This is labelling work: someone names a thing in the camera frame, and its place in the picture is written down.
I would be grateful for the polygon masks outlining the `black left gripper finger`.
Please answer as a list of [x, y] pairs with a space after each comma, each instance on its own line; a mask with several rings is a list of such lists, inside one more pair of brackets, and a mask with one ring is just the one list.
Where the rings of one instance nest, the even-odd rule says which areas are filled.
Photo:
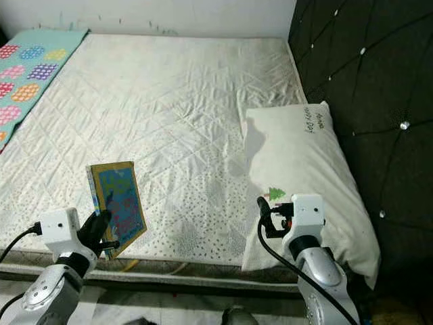
[[112, 214], [108, 210], [98, 210], [91, 213], [83, 226], [78, 229], [78, 241], [81, 244], [99, 244], [108, 229]]

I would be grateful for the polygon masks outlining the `yellow blue children's book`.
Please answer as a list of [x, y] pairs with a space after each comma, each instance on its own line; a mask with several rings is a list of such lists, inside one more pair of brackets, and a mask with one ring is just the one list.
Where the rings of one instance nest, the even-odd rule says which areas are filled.
[[147, 230], [134, 163], [87, 165], [86, 172], [95, 210], [110, 213], [102, 239], [118, 243], [116, 248], [105, 249], [106, 257], [118, 258]]

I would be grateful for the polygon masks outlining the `white pillow with green tree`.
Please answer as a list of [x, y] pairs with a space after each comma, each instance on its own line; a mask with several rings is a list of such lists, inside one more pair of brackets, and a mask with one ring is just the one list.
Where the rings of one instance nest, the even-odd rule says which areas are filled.
[[245, 272], [278, 266], [256, 238], [256, 199], [288, 203], [294, 194], [316, 193], [325, 202], [323, 245], [338, 263], [375, 288], [380, 246], [369, 213], [333, 128], [327, 103], [251, 108], [246, 111], [244, 147], [248, 171]]

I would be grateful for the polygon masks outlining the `teal blanket with colourful shapes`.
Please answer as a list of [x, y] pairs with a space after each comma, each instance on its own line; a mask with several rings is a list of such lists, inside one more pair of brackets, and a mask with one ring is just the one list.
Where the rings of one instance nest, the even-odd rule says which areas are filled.
[[87, 34], [87, 30], [25, 30], [0, 47], [1, 150]]

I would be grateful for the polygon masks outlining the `dark tufted headboard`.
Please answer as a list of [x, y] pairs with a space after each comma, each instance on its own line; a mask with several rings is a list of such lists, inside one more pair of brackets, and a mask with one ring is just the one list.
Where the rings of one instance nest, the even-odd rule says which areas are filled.
[[433, 295], [433, 0], [296, 0], [288, 43], [375, 230], [376, 291]]

